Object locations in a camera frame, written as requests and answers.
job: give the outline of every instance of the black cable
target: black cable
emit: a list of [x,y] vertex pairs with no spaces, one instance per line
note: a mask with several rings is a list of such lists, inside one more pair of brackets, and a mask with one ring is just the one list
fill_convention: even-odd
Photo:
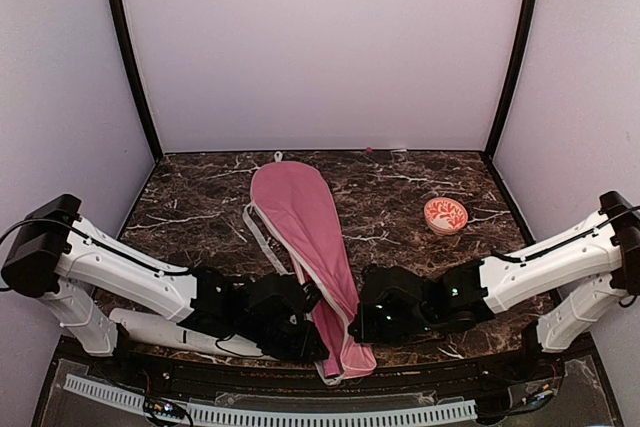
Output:
[[618,302],[618,305],[620,307],[622,307],[623,309],[628,309],[629,307],[631,307],[633,304],[636,303],[636,299],[638,298],[637,295],[633,296],[633,299],[631,299],[629,302],[627,302],[626,304],[624,304],[622,301]]
[[[73,227],[72,225],[66,224],[64,222],[62,222],[61,220],[57,220],[57,219],[48,219],[48,218],[41,218],[41,219],[24,219],[21,220],[20,222],[16,222],[15,224],[13,224],[11,227],[9,227],[2,235],[0,235],[0,245],[2,245],[2,243],[7,240],[7,238],[9,237],[9,235],[11,235],[11,233],[16,230],[19,229],[20,227],[23,227],[25,225],[30,225],[30,224],[36,224],[36,223],[47,223],[47,224],[54,224],[57,225],[59,227],[64,227],[66,230],[73,232],[74,234],[80,236],[81,238],[87,240],[90,239],[92,244],[95,244],[96,246],[100,247],[101,249],[104,249],[108,252],[111,252],[114,255],[117,255],[118,257],[122,257],[123,259],[126,259],[130,262],[133,262],[137,265],[139,265],[140,267],[143,267],[147,270],[150,270],[156,274],[159,274],[160,272],[162,272],[164,275],[169,276],[169,277],[181,277],[181,276],[185,276],[185,275],[192,275],[193,273],[193,269],[190,268],[185,268],[185,270],[181,270],[179,272],[171,272],[168,270],[163,270],[163,269],[158,269],[157,267],[154,267],[152,265],[149,265],[139,259],[136,259],[135,257],[130,256],[129,254],[122,252],[118,249],[115,249],[109,245],[106,245],[102,242],[100,242],[99,240],[91,237],[89,234],[87,234],[86,232],[81,231],[80,229],[77,229],[75,227]],[[0,292],[9,292],[13,289],[11,289],[11,287],[2,287],[0,288]]]
[[536,397],[536,395],[538,394],[532,394],[527,396],[525,399],[523,399],[523,402],[510,407],[507,410],[501,410],[498,412],[482,412],[481,410],[478,410],[478,417],[510,417],[513,415],[524,415],[524,414],[531,414],[533,412],[536,412],[540,409],[542,409],[545,405],[547,405],[549,402],[551,402],[551,400],[556,397],[558,394],[555,393],[550,393],[548,396],[544,397],[541,400],[537,400],[536,402],[538,402],[532,409],[526,409],[526,410],[521,410],[523,407],[527,407],[529,405],[531,405],[533,402],[531,401],[527,401],[527,399],[532,398],[534,399]]
[[[137,389],[128,387],[126,385],[121,384],[120,382],[116,382],[115,380],[110,379],[109,377],[107,377],[105,375],[104,372],[102,372],[102,370],[100,370],[100,368],[95,364],[91,364],[92,367],[98,372],[98,374],[100,374],[100,377],[102,377],[104,380],[106,380],[109,384],[111,384],[114,387],[117,387],[118,389],[122,389],[122,390],[126,390],[127,392],[131,392],[132,394],[135,395],[141,395],[140,392],[138,392]],[[181,405],[177,404],[176,402],[169,400],[169,399],[165,399],[164,397],[155,397],[149,394],[149,392],[147,390],[145,390],[145,394],[144,394],[144,398],[150,402],[154,402],[154,403],[160,403],[163,402],[165,404],[169,404],[171,405],[173,410],[176,410],[177,412],[179,412],[180,414],[182,414],[184,416],[185,419],[187,419],[189,421],[189,427],[194,427],[194,423],[193,423],[193,417],[191,417],[191,414],[187,411],[187,409],[185,409],[184,407],[182,407]],[[156,425],[167,425],[167,422],[164,419],[159,419],[155,416],[155,414],[153,412],[151,412],[151,417],[156,421],[156,422],[164,422],[164,424],[156,424]]]
[[502,377],[501,375],[494,374],[494,373],[488,372],[488,371],[484,371],[480,375],[482,377],[493,377],[494,379],[499,380],[500,382],[504,382],[507,385],[519,385],[519,384],[522,384],[524,382],[528,382],[533,377],[533,373],[532,373],[526,379],[520,379],[520,380],[507,379],[506,377]]
[[635,212],[637,210],[640,210],[640,205],[635,205],[633,207],[629,207],[628,209],[625,209],[623,212],[620,212],[619,214],[614,215],[613,217],[599,223],[598,225],[596,225],[595,227],[592,227],[589,230],[586,230],[584,232],[580,232],[579,234],[574,235],[573,237],[570,237],[566,240],[563,240],[562,242],[558,242],[555,245],[552,245],[551,247],[547,247],[546,249],[542,249],[539,250],[538,252],[534,252],[531,255],[525,256],[523,258],[517,258],[517,257],[511,257],[510,255],[506,255],[506,254],[500,254],[497,252],[492,252],[492,255],[494,255],[495,257],[497,257],[498,259],[504,261],[504,262],[511,262],[511,263],[519,263],[519,262],[529,262],[531,260],[535,260],[535,259],[539,259],[540,257],[543,257],[551,252],[553,252],[554,250],[558,250],[561,247],[564,247],[565,245],[571,244],[572,242],[575,242],[576,240],[580,240],[588,235],[591,235],[594,233],[595,230],[600,230],[603,227],[606,227],[607,225],[609,225],[611,222],[614,222],[615,220],[618,220],[620,217],[627,215],[631,212]]

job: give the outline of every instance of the brown marble surface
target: brown marble surface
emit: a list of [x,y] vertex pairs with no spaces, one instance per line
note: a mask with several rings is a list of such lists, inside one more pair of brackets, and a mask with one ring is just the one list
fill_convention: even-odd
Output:
[[[371,263],[401,265],[436,278],[449,267],[489,255],[491,249],[509,252],[524,245],[477,153],[285,152],[284,160],[312,165],[329,184],[358,288],[361,270]],[[242,221],[251,177],[271,161],[269,152],[165,157],[140,198],[122,242],[177,265],[208,265],[225,274],[255,277],[272,272]],[[469,224],[459,234],[439,237],[426,226],[424,204],[437,196],[453,198],[467,208]],[[286,251],[277,242],[270,243],[290,267]],[[144,310],[101,290],[95,298],[107,314],[114,307]],[[463,334],[402,347],[376,346],[375,355],[380,367],[409,367],[515,350],[522,328],[551,309],[549,296],[538,296]],[[228,365],[313,368],[254,359],[213,360],[153,346],[138,349]]]

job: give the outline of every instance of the pink fabric cover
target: pink fabric cover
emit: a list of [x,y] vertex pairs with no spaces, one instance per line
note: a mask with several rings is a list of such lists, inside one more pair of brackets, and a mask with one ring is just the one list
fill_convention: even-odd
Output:
[[357,312],[358,292],[322,175],[299,162],[267,164],[253,177],[251,197],[284,240],[298,279],[311,277],[324,294],[312,316],[330,351],[323,365],[325,376],[369,375],[376,367],[371,347],[356,344],[347,333]]

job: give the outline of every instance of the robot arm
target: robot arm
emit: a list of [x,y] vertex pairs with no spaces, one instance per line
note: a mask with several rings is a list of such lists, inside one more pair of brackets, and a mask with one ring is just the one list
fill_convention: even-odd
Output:
[[[562,234],[467,262],[435,281],[401,267],[372,271],[350,333],[357,342],[397,343],[426,330],[461,332],[528,297],[595,276],[523,332],[539,352],[566,349],[619,299],[640,294],[640,216],[616,192],[600,200],[600,211]],[[320,297],[313,285],[167,264],[110,238],[78,215],[79,206],[64,195],[27,216],[1,275],[17,293],[43,301],[87,352],[111,355],[118,329],[67,279],[102,287],[200,334],[239,334],[277,359],[328,356],[306,319]]]
[[509,255],[467,262],[431,281],[402,267],[365,277],[350,333],[399,343],[435,330],[463,332],[531,296],[590,277],[523,332],[533,355],[565,350],[620,299],[640,293],[640,217],[617,192],[569,230]]
[[225,277],[215,269],[187,269],[144,255],[78,215],[80,200],[63,195],[17,224],[1,275],[15,292],[40,299],[92,355],[113,354],[115,324],[70,280],[131,299],[179,326],[218,339],[239,334],[281,360],[328,357],[306,314],[320,296],[293,276]]

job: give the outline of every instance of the small bowl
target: small bowl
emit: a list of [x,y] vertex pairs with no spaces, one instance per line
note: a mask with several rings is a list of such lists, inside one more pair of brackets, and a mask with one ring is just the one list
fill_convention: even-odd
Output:
[[424,206],[427,225],[437,235],[459,232],[467,225],[469,214],[460,202],[447,197],[436,197]]

